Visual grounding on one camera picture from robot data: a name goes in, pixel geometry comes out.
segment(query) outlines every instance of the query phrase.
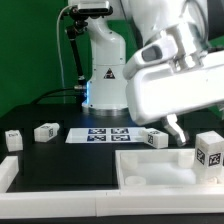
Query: printed marker sheet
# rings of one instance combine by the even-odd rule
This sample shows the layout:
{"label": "printed marker sheet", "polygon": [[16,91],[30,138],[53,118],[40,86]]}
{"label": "printed marker sheet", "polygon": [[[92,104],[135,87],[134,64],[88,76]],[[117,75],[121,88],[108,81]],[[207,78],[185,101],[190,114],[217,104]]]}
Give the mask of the printed marker sheet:
{"label": "printed marker sheet", "polygon": [[71,128],[66,143],[143,142],[139,131],[145,128]]}

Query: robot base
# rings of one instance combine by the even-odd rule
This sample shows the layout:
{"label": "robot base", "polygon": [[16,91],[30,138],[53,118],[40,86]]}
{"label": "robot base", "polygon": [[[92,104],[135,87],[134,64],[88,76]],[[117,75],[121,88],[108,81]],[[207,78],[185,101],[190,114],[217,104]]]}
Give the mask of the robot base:
{"label": "robot base", "polygon": [[128,108],[121,109],[99,109],[89,107],[85,102],[82,104],[82,111],[85,114],[92,114],[97,116],[115,117],[129,114]]}

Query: marker on cube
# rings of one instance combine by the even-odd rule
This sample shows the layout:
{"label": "marker on cube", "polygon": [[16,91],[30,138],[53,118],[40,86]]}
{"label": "marker on cube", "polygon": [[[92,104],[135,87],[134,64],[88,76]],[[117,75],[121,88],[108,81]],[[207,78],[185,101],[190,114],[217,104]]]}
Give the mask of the marker on cube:
{"label": "marker on cube", "polygon": [[168,134],[158,131],[154,128],[143,129],[139,133],[143,137],[144,143],[157,149],[168,147]]}
{"label": "marker on cube", "polygon": [[198,178],[204,180],[222,173],[224,138],[215,131],[196,136],[194,169]]}
{"label": "marker on cube", "polygon": [[22,136],[18,130],[6,131],[5,138],[9,152],[23,150]]}
{"label": "marker on cube", "polygon": [[58,134],[60,126],[57,123],[45,123],[34,129],[35,142],[48,142]]}

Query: white foam insert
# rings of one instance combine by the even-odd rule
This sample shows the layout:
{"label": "white foam insert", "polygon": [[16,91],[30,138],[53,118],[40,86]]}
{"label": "white foam insert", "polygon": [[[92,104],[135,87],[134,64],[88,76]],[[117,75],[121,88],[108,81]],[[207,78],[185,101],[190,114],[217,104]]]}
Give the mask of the white foam insert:
{"label": "white foam insert", "polygon": [[[0,219],[224,212],[221,179],[198,184],[193,169],[179,166],[183,151],[194,149],[116,151],[119,190],[0,194]],[[135,169],[121,167],[124,152],[136,154]],[[129,174],[146,185],[134,178],[125,186]]]}
{"label": "white foam insert", "polygon": [[18,157],[6,157],[0,165],[0,193],[7,191],[18,172]]}

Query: blue light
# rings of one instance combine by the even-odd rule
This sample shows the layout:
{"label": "blue light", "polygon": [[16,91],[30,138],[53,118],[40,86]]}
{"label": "blue light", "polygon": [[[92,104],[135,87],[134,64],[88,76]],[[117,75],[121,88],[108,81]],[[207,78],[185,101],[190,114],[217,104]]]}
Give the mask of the blue light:
{"label": "blue light", "polygon": [[86,103],[89,104],[89,82],[86,84]]}

